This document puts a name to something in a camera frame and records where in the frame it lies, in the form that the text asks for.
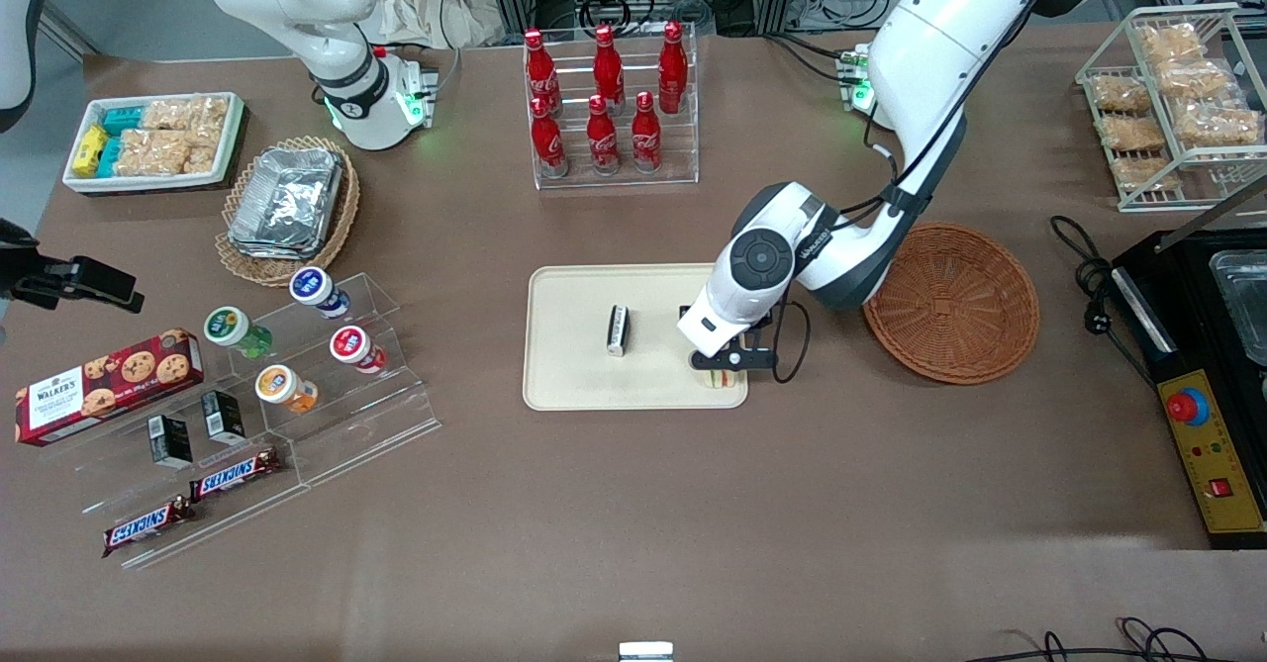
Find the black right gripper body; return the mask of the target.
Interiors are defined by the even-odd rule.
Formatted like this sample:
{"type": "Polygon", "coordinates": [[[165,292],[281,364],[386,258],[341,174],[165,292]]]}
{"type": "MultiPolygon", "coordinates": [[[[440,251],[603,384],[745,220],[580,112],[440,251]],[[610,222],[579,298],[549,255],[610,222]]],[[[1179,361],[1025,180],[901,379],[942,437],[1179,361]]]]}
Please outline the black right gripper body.
{"type": "Polygon", "coordinates": [[[44,269],[44,257],[38,252],[38,240],[29,231],[10,219],[1,219],[1,298],[46,309],[41,295],[20,294],[19,282],[30,273],[44,269]]]}

